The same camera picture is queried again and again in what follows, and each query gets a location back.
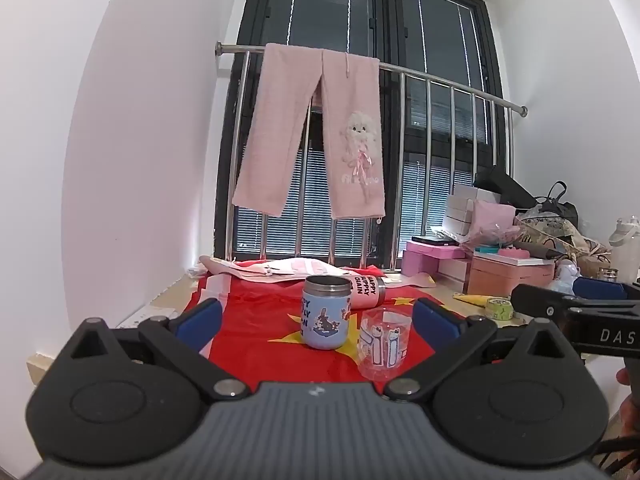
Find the black bag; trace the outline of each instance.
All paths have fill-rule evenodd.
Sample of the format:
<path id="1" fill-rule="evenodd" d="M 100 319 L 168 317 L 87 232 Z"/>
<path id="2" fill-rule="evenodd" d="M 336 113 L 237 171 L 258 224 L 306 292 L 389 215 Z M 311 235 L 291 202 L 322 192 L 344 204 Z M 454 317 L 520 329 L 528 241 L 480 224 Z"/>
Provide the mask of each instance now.
<path id="1" fill-rule="evenodd" d="M 551 194 L 553 193 L 553 190 L 557 184 L 560 184 L 560 186 L 564 187 L 564 189 L 560 192 L 558 196 L 556 196 L 555 198 L 551 198 Z M 564 202 L 563 204 L 560 203 L 560 199 L 565 193 L 566 193 L 566 184 L 562 180 L 558 180 L 555 184 L 553 184 L 553 186 L 551 186 L 551 189 L 549 190 L 548 195 L 542 202 L 542 207 L 540 208 L 540 212 L 556 213 L 560 218 L 564 218 L 565 220 L 568 220 L 574 225 L 576 229 L 578 229 L 578 211 L 575 208 L 575 205 L 573 205 L 570 202 Z"/>

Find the gray ribbed surface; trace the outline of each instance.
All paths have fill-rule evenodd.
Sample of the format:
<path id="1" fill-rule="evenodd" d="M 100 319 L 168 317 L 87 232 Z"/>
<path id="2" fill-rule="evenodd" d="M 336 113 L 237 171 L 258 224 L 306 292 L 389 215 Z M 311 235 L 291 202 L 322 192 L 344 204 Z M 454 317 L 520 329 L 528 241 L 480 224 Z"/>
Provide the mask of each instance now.
<path id="1" fill-rule="evenodd" d="M 95 472 L 47 462 L 29 478 L 602 480 L 608 477 L 587 462 L 554 471 L 516 471 L 484 464 L 443 440 L 420 407 L 384 400 L 367 383 L 267 383 L 253 397 L 214 405 L 186 442 L 151 462 Z"/>

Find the triangular cutout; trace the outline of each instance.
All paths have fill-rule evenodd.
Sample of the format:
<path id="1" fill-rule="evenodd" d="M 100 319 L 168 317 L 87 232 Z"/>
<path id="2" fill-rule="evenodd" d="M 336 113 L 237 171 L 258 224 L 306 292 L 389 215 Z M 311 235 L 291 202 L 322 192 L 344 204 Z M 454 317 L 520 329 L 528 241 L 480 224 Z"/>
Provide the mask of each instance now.
<path id="1" fill-rule="evenodd" d="M 97 355 L 106 355 L 107 349 L 102 339 L 95 330 L 91 330 L 84 334 L 82 340 L 71 354 L 72 359 L 82 359 L 84 357 L 94 357 Z"/>
<path id="2" fill-rule="evenodd" d="M 536 334 L 536 338 L 529 348 L 529 354 L 540 357 L 553 357 L 556 359 L 564 357 L 564 353 L 561 348 L 556 344 L 554 339 L 551 337 L 551 334 L 546 330 L 541 330 Z"/>

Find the window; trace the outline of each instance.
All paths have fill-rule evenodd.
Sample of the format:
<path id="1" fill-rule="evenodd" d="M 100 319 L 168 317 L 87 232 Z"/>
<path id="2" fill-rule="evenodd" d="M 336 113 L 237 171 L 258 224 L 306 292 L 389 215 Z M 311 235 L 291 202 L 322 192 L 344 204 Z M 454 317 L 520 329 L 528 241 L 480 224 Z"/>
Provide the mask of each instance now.
<path id="1" fill-rule="evenodd" d="M 295 44 L 378 57 L 384 62 L 428 72 L 472 88 L 501 96 L 500 78 L 486 7 L 481 0 L 247 0 L 238 37 L 239 44 Z M 216 211 L 217 256 L 224 255 L 224 224 L 230 137 L 233 131 L 241 56 L 232 70 L 227 112 L 221 145 Z M 260 75 L 261 56 L 252 56 L 247 99 L 242 110 L 241 139 L 246 142 L 251 123 L 255 90 Z M 422 80 L 407 78 L 407 117 L 402 169 L 401 217 L 393 218 L 398 174 L 398 77 L 381 74 L 383 165 L 387 216 L 381 224 L 371 222 L 369 263 L 388 265 L 391 231 L 400 222 L 401 256 L 407 240 L 422 229 L 425 157 L 427 143 L 427 92 Z M 431 84 L 432 159 L 429 186 L 427 231 L 442 224 L 449 193 L 451 153 L 451 112 L 448 87 Z M 478 124 L 478 164 L 492 165 L 492 133 L 488 107 L 476 98 Z M 455 92 L 456 171 L 455 182 L 472 181 L 472 101 L 471 95 Z M 498 141 L 504 125 L 498 120 Z M 302 254 L 326 257 L 332 220 L 326 168 L 322 150 L 322 114 L 314 110 L 310 122 L 308 166 L 304 190 Z M 504 153 L 498 150 L 498 164 Z M 294 254 L 302 147 L 298 152 L 287 203 L 280 218 L 268 219 L 267 254 L 287 257 Z M 260 251 L 260 213 L 236 208 L 234 250 L 236 257 L 255 258 Z M 360 259 L 364 221 L 335 223 L 337 264 L 356 264 Z"/>

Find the orange box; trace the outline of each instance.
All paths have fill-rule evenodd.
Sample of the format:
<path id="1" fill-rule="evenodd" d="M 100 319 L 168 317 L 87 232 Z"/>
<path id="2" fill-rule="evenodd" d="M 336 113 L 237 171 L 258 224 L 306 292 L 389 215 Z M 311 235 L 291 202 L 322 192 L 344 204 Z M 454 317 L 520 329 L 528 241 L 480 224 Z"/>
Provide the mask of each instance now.
<path id="1" fill-rule="evenodd" d="M 515 266 L 475 256 L 466 293 L 506 297 L 521 283 L 547 286 L 554 278 L 555 268 L 553 264 Z"/>

